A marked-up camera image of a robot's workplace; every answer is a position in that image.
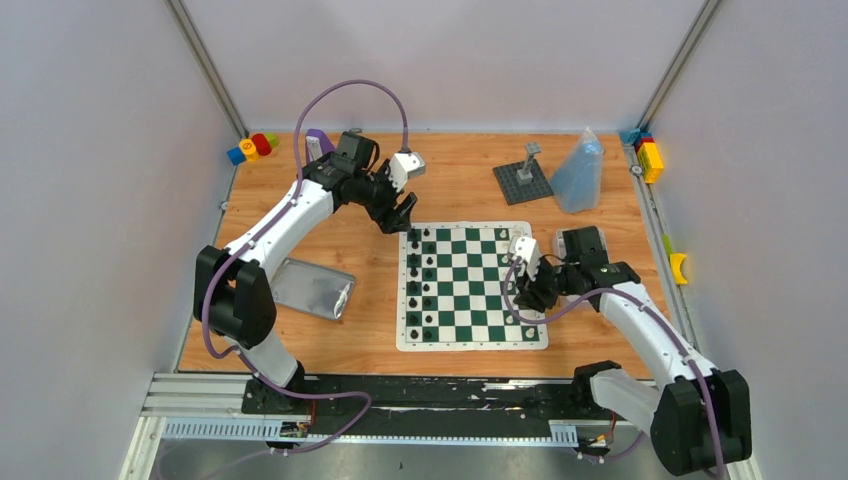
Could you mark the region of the green white chess board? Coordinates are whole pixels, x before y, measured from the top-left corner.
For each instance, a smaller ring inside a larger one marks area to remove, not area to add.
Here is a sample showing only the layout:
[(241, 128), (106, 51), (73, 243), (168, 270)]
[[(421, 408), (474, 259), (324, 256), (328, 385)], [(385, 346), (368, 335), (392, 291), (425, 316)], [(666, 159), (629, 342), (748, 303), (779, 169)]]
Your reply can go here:
[(516, 320), (501, 285), (526, 221), (415, 223), (399, 237), (396, 347), (401, 352), (527, 351), (549, 345), (540, 313)]

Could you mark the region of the silver metal tin box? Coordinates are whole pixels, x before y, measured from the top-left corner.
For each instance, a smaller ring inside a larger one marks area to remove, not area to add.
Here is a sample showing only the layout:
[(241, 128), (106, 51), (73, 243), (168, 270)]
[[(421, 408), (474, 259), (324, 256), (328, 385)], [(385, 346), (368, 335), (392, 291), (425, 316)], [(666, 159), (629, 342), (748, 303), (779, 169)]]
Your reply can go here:
[(604, 234), (596, 226), (560, 229), (554, 238), (556, 256), (566, 264), (609, 262)]

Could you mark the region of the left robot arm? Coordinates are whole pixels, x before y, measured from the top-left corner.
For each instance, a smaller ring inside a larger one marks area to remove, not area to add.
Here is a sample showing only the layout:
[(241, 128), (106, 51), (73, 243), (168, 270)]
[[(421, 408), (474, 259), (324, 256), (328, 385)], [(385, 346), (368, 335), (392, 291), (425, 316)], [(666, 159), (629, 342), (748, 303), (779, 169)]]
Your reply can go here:
[(401, 148), (378, 167), (377, 142), (344, 132), (331, 152), (306, 163), (289, 191), (252, 228), (224, 248), (197, 255), (193, 317), (204, 342), (216, 334), (249, 368), (269, 381), (268, 400), (283, 413), (298, 411), (306, 386), (301, 363), (275, 330), (270, 278), (304, 237), (340, 207), (362, 206), (385, 234), (407, 232), (417, 197), (406, 184), (426, 171), (417, 152)]

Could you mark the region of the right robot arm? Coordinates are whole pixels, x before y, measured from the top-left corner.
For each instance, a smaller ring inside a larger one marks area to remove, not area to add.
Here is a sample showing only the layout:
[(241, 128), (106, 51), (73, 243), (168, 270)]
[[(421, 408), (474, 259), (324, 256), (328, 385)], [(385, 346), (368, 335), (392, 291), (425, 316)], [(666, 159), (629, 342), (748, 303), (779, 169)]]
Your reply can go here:
[(515, 236), (501, 294), (510, 315), (540, 326), (587, 302), (621, 332), (648, 367), (646, 385), (612, 361), (575, 370), (571, 403), (584, 417), (623, 416), (650, 440), (666, 471), (722, 476), (753, 453), (748, 382), (703, 356), (656, 307), (635, 270), (613, 262), (596, 226), (565, 230), (552, 264), (531, 236)]

